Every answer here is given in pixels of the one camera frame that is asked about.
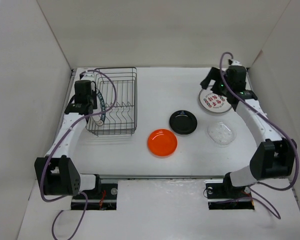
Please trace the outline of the green rimmed white plate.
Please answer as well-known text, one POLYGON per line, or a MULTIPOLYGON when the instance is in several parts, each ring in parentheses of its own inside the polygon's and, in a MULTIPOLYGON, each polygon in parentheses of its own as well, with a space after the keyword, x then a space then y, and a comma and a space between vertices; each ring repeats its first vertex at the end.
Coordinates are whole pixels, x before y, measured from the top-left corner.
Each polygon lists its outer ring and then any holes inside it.
POLYGON ((101 114, 99 114, 98 120, 95 120, 95 115, 91 116, 89 119, 93 121, 98 127, 101 127, 104 125, 106 120, 106 105, 101 92, 97 88, 95 89, 95 92, 96 92, 97 108, 98 107, 100 108, 101 114))

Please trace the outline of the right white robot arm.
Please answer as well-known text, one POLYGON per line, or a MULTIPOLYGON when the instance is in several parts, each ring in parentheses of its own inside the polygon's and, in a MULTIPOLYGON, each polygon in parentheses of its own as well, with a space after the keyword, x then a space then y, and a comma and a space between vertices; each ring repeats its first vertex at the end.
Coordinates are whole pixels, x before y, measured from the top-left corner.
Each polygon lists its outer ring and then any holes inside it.
POLYGON ((206 90, 214 81, 211 91, 226 98, 245 122, 257 146, 248 166, 226 173, 222 182, 206 184, 212 191, 207 195, 209 199, 241 198, 249 186, 266 179, 288 177, 297 168, 296 143, 270 123, 256 94, 246 88, 246 76, 246 68, 233 62, 226 70, 212 67, 200 83, 206 90))

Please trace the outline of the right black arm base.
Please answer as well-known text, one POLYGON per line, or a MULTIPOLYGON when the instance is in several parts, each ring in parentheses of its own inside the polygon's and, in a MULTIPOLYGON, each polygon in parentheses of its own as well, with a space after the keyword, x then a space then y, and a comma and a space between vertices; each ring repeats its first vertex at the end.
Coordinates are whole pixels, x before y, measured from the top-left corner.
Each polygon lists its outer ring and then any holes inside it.
POLYGON ((248 186, 227 189, 221 181, 205 181, 203 194, 208 199, 209 210, 254 210, 248 186))

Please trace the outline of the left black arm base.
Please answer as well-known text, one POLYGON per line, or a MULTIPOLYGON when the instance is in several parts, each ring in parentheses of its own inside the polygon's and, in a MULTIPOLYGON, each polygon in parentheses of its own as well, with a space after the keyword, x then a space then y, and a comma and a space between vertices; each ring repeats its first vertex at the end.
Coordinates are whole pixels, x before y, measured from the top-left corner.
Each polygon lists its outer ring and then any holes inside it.
MULTIPOLYGON (((102 183, 98 189, 84 190, 88 198, 87 211, 115 211, 117 209, 118 184, 102 183)), ((80 194, 72 198, 71 210, 83 210, 85 197, 80 194)))

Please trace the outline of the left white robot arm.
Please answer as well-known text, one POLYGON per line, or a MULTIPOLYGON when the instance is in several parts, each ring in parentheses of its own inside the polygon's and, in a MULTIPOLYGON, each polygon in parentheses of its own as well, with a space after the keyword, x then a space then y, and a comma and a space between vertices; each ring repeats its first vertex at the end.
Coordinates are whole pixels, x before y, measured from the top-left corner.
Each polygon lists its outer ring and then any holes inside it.
POLYGON ((84 191, 90 198, 101 195, 102 186, 97 174, 80 174, 72 157, 82 131, 86 128, 85 116, 96 106, 96 88, 90 80, 74 83, 74 96, 63 115, 58 135, 44 157, 36 158, 34 169, 43 195, 76 196, 84 191))

